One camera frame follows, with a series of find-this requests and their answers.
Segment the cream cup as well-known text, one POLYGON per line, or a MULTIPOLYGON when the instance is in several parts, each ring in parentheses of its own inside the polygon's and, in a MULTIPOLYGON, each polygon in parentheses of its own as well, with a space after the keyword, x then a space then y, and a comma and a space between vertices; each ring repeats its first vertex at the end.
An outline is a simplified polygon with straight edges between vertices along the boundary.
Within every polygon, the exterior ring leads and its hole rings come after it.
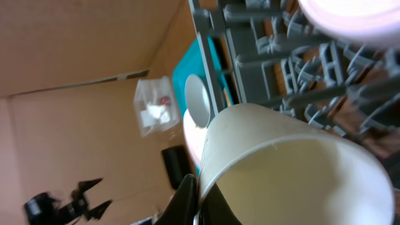
POLYGON ((218 188, 242 224, 392 224, 392 182, 360 145, 257 104, 210 123, 199 202, 218 188))

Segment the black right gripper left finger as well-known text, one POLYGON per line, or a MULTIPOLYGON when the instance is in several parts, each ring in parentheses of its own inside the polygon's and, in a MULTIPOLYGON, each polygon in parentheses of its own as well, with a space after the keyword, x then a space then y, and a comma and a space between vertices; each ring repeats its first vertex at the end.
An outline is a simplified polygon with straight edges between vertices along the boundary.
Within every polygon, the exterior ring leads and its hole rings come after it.
POLYGON ((154 225, 193 225, 198 196, 196 178, 185 175, 167 208, 154 225))

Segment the white napkin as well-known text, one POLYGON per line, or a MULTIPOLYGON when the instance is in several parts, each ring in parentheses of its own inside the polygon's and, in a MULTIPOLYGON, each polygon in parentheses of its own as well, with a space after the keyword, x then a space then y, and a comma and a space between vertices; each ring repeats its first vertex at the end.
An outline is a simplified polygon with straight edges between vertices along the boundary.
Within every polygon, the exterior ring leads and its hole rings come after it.
POLYGON ((171 121, 171 116, 165 105, 148 104, 146 109, 140 112, 140 118, 144 127, 166 124, 171 121))

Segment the grey dishwasher rack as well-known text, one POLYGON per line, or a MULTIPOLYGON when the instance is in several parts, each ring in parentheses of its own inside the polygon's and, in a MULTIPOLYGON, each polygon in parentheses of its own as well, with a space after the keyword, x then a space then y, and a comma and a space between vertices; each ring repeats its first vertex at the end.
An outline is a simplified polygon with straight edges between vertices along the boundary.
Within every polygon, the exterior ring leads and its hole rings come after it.
POLYGON ((208 43, 233 104, 256 103, 399 160, 399 49, 328 36, 298 1, 189 3, 206 72, 211 119, 225 107, 208 43))

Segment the large white dirty plate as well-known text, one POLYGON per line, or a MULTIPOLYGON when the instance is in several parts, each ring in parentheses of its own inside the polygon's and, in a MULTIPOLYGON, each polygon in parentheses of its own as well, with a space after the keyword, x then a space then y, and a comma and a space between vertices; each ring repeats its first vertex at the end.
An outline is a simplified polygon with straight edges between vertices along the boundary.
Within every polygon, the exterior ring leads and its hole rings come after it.
POLYGON ((183 131, 189 154, 194 161, 195 166, 199 168, 201 165, 207 129, 198 127, 193 121, 189 111, 186 110, 183 116, 183 131))

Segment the wooden chopstick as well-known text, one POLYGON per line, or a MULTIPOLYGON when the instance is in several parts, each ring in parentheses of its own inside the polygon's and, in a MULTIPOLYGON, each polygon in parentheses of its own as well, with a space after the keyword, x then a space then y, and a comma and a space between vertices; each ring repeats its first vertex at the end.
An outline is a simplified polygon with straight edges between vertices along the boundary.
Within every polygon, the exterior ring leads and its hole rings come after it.
POLYGON ((224 97, 226 100, 226 106, 227 107, 231 107, 232 106, 232 101, 231 101, 231 97, 228 93, 228 90, 226 88, 223 89, 223 93, 224 93, 224 97))

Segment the red snack wrapper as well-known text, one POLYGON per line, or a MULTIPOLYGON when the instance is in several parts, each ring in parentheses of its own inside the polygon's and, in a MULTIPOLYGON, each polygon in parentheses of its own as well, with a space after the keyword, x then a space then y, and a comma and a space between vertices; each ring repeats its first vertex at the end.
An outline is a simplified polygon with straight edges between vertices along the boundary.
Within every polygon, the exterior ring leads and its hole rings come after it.
POLYGON ((160 99, 159 102, 160 105, 166 105, 166 106, 170 106, 171 105, 171 99, 168 96, 164 96, 160 99))

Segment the clear plastic waste bin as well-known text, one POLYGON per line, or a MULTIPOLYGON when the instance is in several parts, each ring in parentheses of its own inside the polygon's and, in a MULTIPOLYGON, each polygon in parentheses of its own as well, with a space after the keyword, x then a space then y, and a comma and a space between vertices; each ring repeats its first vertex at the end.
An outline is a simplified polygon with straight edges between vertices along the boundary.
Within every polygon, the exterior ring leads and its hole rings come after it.
POLYGON ((133 106, 142 137, 156 131, 167 131, 181 120, 171 80, 167 76, 140 79, 134 93, 133 106))

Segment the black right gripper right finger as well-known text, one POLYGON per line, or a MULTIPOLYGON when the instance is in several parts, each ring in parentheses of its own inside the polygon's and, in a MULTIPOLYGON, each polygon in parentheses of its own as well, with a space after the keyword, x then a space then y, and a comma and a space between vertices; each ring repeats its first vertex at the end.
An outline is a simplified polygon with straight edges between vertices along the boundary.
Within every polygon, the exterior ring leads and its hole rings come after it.
POLYGON ((199 223, 203 225, 241 225, 216 184, 202 202, 199 223))

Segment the teal serving tray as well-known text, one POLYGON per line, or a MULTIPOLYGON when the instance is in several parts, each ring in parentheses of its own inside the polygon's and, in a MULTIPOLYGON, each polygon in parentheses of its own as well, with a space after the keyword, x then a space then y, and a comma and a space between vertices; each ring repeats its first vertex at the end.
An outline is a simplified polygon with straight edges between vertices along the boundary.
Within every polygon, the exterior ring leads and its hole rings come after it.
MULTIPOLYGON (((227 89, 233 104, 233 98, 231 96, 228 82, 226 80, 226 75, 223 72, 223 68, 221 66, 221 60, 217 52, 217 49, 215 47, 214 41, 210 36, 207 37, 207 40, 209 43, 212 61, 214 63, 214 68, 217 71, 217 81, 219 89, 221 91, 223 91, 224 88, 227 89)), ((187 50, 186 54, 181 59, 179 64, 176 66, 172 74, 172 85, 174 88, 177 105, 179 106, 181 116, 184 116, 184 113, 187 110, 186 101, 184 97, 184 88, 186 79, 190 74, 198 75, 204 82, 206 82, 206 72, 203 66, 201 50, 199 48, 197 39, 191 44, 190 48, 187 50)), ((222 102, 224 103, 224 107, 226 108, 227 106, 225 97, 222 98, 222 102)))

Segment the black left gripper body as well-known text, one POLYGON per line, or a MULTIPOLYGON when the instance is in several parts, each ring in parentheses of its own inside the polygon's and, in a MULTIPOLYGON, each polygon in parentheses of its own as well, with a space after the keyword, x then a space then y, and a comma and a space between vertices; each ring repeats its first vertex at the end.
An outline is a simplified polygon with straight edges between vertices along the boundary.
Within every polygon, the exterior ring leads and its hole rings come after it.
POLYGON ((42 192, 23 205, 30 225, 65 225, 75 219, 89 220, 89 205, 82 194, 71 197, 71 201, 61 205, 61 200, 42 192))

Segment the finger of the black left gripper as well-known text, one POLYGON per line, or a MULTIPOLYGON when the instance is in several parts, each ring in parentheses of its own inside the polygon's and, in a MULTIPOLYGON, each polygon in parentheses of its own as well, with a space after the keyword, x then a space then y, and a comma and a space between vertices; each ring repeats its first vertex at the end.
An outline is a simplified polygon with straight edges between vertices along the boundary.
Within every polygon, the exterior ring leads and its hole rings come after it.
POLYGON ((106 209, 110 206, 112 200, 108 200, 92 209, 88 209, 87 212, 84 213, 84 217, 87 221, 90 220, 100 220, 105 213, 106 209))
POLYGON ((71 193, 72 199, 77 200, 84 198, 84 193, 100 183, 102 180, 102 178, 97 178, 88 181, 79 181, 77 184, 77 188, 71 193))

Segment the black tray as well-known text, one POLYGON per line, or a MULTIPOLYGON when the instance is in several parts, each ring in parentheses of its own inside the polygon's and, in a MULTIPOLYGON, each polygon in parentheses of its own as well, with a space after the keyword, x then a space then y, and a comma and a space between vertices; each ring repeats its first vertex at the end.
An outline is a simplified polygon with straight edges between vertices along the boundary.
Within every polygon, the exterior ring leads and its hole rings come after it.
POLYGON ((194 174, 188 152, 183 145, 172 146, 161 151, 171 187, 177 190, 187 174, 194 174))

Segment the small pink bowl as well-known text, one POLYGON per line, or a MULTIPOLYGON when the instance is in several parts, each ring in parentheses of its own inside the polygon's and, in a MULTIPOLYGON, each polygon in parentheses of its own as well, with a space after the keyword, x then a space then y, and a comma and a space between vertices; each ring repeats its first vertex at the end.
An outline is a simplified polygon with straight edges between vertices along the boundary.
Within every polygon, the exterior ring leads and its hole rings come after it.
POLYGON ((299 0, 307 19, 333 38, 399 49, 399 0, 299 0))

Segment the grey bowl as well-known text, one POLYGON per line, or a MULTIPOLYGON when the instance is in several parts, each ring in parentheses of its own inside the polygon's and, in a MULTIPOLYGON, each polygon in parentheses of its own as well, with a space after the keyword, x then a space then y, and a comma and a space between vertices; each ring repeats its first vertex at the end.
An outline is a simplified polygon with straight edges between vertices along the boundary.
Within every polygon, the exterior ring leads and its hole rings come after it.
POLYGON ((190 74, 187 77, 184 97, 194 123, 200 128, 206 128, 211 120, 211 107, 208 90, 199 76, 190 74))

